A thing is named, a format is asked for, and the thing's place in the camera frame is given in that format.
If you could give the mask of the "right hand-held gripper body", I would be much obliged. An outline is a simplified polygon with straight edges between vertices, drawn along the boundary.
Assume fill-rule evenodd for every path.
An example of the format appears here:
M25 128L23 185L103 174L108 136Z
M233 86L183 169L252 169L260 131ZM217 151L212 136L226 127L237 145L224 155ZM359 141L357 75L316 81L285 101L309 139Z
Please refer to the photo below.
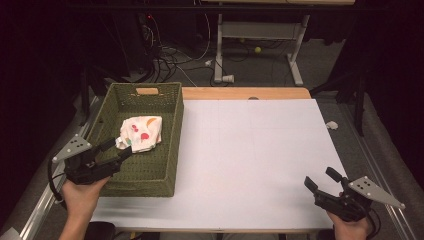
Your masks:
M332 176L332 179L341 184L341 196L326 193L312 183L314 204L338 216L346 222L357 222L365 218L371 210L373 202L405 209L406 205L394 196L371 181L367 176L354 181L342 176Z

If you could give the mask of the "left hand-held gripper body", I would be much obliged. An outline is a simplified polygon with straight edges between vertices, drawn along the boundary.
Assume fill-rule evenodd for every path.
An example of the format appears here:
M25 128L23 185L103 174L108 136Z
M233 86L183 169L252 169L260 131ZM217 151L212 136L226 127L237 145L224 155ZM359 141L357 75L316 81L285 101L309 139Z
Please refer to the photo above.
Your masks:
M89 185L120 171L121 162L115 157L105 162L98 162L98 152L93 145L78 134L75 134L65 146L53 157L53 163L63 162L64 173L68 180L77 185Z

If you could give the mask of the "green woven basket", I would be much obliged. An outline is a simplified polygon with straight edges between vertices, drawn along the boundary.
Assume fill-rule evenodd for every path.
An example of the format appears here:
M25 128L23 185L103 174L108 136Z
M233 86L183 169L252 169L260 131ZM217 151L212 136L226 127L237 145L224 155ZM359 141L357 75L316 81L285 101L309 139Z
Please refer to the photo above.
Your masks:
M134 153L103 187L103 197L171 197L175 191L179 143L184 114L181 84L113 83L109 87L87 141L99 145L118 138L124 120L162 118L161 142Z

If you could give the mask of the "white fruit-print cloth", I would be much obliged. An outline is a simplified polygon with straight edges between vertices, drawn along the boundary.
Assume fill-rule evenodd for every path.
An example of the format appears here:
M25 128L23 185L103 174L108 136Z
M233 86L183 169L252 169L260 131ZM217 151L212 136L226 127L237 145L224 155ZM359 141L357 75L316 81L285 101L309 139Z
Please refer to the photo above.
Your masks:
M123 121L115 146L121 150L130 147L133 153L150 151L161 142L161 132L161 116L131 117Z

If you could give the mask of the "person's right hand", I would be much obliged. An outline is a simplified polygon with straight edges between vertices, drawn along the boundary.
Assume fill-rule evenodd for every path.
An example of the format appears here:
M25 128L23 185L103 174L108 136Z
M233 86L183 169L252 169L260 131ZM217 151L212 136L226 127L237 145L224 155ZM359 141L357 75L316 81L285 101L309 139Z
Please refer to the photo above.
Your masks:
M357 222L346 222L331 212L327 215L334 225L335 240L366 240L370 227L365 218Z

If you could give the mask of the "person's left hand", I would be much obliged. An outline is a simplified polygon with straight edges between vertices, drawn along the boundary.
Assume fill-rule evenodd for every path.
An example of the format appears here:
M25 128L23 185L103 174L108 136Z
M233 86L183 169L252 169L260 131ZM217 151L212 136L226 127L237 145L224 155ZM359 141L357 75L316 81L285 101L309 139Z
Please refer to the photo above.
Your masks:
M89 221L97 206L100 191L108 182L106 177L89 185L77 185L67 180L62 192L67 205L68 218L76 221Z

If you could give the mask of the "white paper sheet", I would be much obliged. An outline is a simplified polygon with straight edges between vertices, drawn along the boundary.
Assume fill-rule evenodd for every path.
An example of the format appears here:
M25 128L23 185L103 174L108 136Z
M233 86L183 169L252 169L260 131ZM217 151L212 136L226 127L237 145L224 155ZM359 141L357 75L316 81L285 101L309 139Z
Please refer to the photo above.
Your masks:
M94 220L125 230L307 232L331 225L305 178L331 194L343 166L315 100L187 100L175 194L103 197Z

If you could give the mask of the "black chair seat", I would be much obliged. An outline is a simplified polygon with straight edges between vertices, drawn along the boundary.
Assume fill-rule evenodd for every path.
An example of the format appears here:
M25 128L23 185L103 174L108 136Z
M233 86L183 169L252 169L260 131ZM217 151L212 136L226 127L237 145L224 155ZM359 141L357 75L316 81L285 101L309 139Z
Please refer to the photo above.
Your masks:
M84 240L113 240L115 225L109 222L90 222Z

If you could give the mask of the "aluminium rail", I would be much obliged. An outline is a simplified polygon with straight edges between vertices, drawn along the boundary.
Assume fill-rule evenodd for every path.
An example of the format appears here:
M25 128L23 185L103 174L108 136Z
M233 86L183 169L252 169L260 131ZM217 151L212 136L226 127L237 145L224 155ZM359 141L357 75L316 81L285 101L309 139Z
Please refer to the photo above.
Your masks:
M416 184L409 169L388 139L373 108L367 108L361 135L355 127L353 113L348 105L340 104L343 120L359 147L358 160L346 160L348 175L367 175L378 186L406 205L399 209L381 203L373 207L379 214L382 227L376 240L420 240L419 214L422 190Z
M53 186L60 191L66 180L65 163L63 160L55 163L53 157L76 135L87 137L103 98L90 97L87 113L82 110L82 102L82 98L78 97L76 100L77 113L74 119L59 137L20 200L22 206L18 210L28 216L25 225L19 231L23 240L36 240L37 237L49 240L50 236L52 240L55 240L62 231L66 221L66 210L52 192L49 179L52 178Z

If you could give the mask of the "white metal desk frame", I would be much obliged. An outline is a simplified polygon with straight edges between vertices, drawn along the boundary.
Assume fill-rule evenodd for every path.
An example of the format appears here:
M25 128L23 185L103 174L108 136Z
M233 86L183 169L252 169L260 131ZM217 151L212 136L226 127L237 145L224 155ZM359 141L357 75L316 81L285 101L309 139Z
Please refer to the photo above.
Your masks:
M242 7L252 7L254 13L266 13L259 7L345 7L353 6L355 0L202 0L214 3L218 7L235 6L237 10ZM305 36L310 13L301 13L301 19L294 23L260 23L258 20L225 20L223 13L218 14L217 20L217 48L215 57L214 82L222 82L222 76L229 75L224 72L222 44L225 38L253 39L253 40L289 40L294 41L294 49L286 55L289 74L295 86L302 86L303 80L297 65L297 56Z

